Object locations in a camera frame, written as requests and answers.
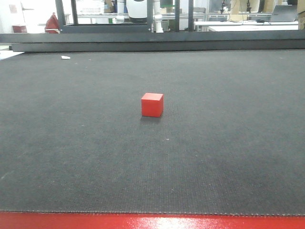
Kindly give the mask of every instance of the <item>cube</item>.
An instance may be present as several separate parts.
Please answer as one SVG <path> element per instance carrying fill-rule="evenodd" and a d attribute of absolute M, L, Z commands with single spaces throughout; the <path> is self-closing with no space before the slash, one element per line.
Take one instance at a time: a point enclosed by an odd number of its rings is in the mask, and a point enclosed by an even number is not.
<path fill-rule="evenodd" d="M 160 117 L 163 112 L 163 94 L 145 93 L 141 99 L 142 116 Z"/>

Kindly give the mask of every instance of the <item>laptop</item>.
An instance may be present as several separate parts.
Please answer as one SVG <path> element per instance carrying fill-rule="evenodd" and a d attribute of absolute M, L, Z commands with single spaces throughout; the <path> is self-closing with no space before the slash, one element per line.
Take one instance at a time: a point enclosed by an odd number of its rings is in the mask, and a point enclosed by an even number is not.
<path fill-rule="evenodd" d="M 297 16 L 297 5 L 277 5 L 274 8 L 270 22 L 295 21 Z"/>

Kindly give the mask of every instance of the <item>dark gray mat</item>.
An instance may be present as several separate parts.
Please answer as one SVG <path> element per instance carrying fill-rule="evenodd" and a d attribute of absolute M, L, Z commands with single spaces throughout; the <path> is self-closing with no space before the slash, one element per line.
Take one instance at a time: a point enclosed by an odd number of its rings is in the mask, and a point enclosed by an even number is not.
<path fill-rule="evenodd" d="M 0 210 L 305 215 L 304 50 L 64 55 L 0 62 Z"/>

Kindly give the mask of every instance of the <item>metal pole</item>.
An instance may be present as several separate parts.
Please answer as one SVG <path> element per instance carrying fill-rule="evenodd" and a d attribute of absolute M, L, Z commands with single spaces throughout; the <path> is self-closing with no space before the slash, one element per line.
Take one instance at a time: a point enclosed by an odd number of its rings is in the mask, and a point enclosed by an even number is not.
<path fill-rule="evenodd" d="M 179 32 L 180 28 L 180 0 L 175 0 L 175 31 Z"/>
<path fill-rule="evenodd" d="M 153 1 L 147 1 L 147 27 L 148 31 L 153 29 Z"/>
<path fill-rule="evenodd" d="M 72 7 L 73 24 L 78 25 L 76 0 L 71 0 L 71 7 Z"/>
<path fill-rule="evenodd" d="M 194 23 L 193 23 L 193 16 L 194 16 L 194 0 L 189 0 L 189 32 L 194 31 Z"/>
<path fill-rule="evenodd" d="M 56 4 L 59 29 L 60 29 L 60 31 L 62 31 L 63 26 L 66 25 L 65 13 L 63 11 L 62 0 L 55 0 L 55 4 Z"/>

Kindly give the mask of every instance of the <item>red object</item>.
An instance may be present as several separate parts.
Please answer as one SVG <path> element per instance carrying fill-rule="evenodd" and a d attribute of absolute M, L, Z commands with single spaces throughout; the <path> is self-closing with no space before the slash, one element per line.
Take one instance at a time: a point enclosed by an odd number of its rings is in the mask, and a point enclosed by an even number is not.
<path fill-rule="evenodd" d="M 145 93 L 141 99 L 142 115 L 160 117 L 163 112 L 163 94 Z"/>
<path fill-rule="evenodd" d="M 55 13 L 47 20 L 44 30 L 48 33 L 58 33 L 56 30 L 59 30 L 59 24 Z"/>
<path fill-rule="evenodd" d="M 13 25 L 14 33 L 27 33 L 27 27 L 25 25 Z"/>
<path fill-rule="evenodd" d="M 304 229 L 305 217 L 0 212 L 2 229 Z"/>

